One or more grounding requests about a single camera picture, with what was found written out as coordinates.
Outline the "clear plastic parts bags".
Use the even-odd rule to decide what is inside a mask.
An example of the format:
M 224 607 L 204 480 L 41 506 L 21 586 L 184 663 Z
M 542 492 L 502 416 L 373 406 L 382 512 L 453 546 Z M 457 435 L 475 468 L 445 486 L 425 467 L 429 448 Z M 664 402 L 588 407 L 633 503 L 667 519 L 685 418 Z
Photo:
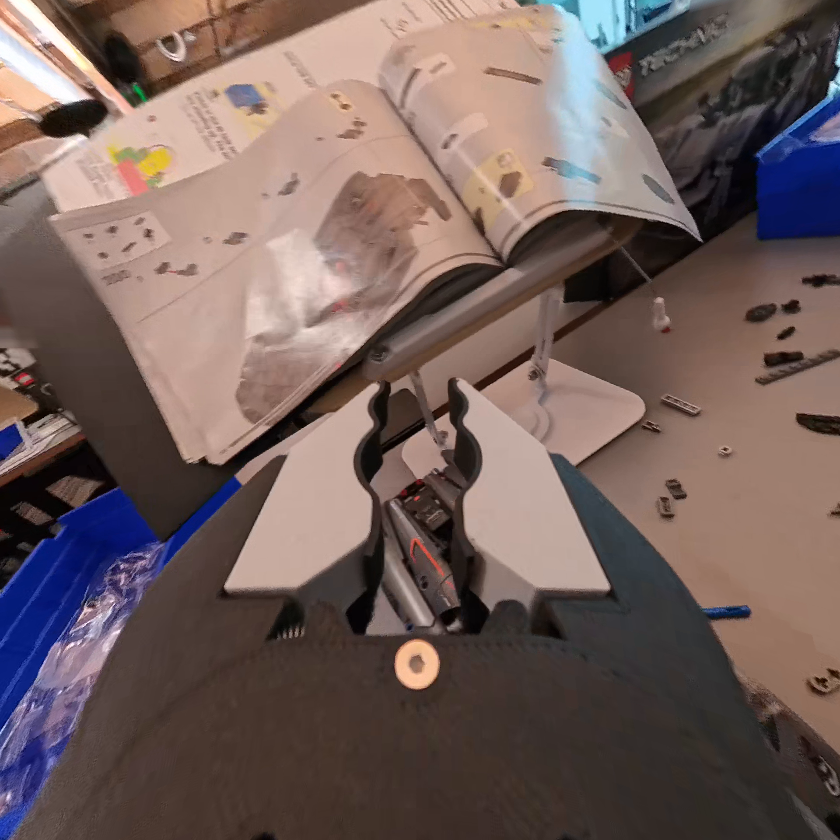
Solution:
M 57 766 L 119 635 L 163 568 L 150 542 L 100 564 L 1 734 L 2 838 L 11 837 Z

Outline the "grey lego sports car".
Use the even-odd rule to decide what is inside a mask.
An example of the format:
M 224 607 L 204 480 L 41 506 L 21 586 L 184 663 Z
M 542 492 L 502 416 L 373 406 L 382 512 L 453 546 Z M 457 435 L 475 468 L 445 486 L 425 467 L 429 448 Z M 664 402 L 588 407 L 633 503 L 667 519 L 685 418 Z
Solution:
M 383 592 L 407 632 L 477 633 L 487 606 L 456 593 L 454 510 L 464 481 L 454 468 L 434 470 L 384 504 Z M 838 751 L 763 684 L 728 659 L 793 804 L 818 838 L 838 838 Z

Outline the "lego instruction book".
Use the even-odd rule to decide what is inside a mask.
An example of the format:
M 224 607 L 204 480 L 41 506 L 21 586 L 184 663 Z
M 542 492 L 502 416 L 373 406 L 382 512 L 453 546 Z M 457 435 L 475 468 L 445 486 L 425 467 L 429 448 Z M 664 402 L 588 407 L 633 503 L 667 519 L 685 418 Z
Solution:
M 579 19 L 520 6 L 397 40 L 242 152 L 52 229 L 186 463 L 222 465 L 350 360 L 593 214 L 700 238 Z

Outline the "dark grey long lego plate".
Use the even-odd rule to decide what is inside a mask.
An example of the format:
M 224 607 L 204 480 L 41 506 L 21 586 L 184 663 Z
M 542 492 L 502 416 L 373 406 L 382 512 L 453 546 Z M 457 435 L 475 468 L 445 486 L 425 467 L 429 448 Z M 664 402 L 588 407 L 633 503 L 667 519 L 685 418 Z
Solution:
M 798 360 L 771 367 L 767 372 L 756 376 L 754 381 L 757 385 L 769 385 L 774 382 L 780 382 L 788 379 L 793 375 L 797 375 L 804 371 L 815 369 L 816 367 L 828 364 L 838 359 L 838 349 L 825 350 L 820 353 L 804 356 Z

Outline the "cluttered background shelf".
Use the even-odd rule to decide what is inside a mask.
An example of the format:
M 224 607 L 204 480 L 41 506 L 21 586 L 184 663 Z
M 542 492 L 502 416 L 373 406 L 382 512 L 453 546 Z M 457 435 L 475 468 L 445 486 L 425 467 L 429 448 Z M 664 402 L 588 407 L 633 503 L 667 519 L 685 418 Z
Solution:
M 30 349 L 1 348 L 1 586 L 61 531 L 60 519 L 117 483 Z

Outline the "black device with green light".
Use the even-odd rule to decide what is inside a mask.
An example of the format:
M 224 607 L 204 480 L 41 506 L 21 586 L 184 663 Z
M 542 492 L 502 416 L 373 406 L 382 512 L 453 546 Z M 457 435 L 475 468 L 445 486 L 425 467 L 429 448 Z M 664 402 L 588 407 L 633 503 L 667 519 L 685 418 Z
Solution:
M 102 43 L 102 54 L 108 73 L 119 92 L 137 108 L 148 101 L 143 62 L 131 43 L 115 30 L 108 32 Z

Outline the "blue storage bin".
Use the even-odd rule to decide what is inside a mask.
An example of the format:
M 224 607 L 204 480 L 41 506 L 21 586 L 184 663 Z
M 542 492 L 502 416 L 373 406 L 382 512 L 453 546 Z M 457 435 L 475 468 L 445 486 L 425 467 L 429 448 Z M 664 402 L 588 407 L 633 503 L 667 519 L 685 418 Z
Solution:
M 826 98 L 757 153 L 760 240 L 839 236 L 839 97 Z
M 164 542 L 120 489 L 60 519 L 61 531 L 35 549 L 2 591 L 2 726 L 34 681 L 49 646 L 83 599 L 100 564 L 159 542 L 165 546 L 164 568 L 240 487 L 232 478 Z

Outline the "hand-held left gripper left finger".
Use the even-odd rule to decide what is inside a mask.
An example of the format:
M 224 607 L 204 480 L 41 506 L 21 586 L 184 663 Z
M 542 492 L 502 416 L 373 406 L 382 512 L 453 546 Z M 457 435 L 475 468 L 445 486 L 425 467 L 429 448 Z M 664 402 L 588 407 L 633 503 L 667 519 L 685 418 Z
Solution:
M 279 596 L 370 621 L 384 570 L 382 467 L 391 385 L 376 382 L 295 443 L 224 583 L 233 597 Z

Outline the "black foam microphone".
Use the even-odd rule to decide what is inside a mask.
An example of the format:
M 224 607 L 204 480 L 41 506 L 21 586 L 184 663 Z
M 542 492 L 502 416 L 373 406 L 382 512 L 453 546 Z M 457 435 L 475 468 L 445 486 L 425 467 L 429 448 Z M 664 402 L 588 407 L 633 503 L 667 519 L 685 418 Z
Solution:
M 88 138 L 108 116 L 109 110 L 101 101 L 82 99 L 49 110 L 38 121 L 38 128 L 42 134 L 54 139 L 75 135 Z

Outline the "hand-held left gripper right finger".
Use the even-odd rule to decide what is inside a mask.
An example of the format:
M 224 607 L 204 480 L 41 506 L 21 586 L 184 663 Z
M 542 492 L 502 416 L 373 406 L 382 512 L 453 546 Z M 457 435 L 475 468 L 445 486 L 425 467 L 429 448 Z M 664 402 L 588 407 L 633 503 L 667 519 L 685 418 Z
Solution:
M 612 585 L 549 451 L 473 385 L 448 381 L 452 463 L 465 481 L 452 514 L 456 593 L 489 613 L 533 618 L 553 600 L 601 600 Z

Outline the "lego set box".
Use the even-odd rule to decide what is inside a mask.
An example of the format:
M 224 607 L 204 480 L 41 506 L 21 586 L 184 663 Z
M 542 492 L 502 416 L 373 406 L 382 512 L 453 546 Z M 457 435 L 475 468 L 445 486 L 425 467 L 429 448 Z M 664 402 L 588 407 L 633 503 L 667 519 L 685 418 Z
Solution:
M 755 203 L 755 155 L 824 99 L 838 1 L 661 3 L 605 52 L 704 238 Z

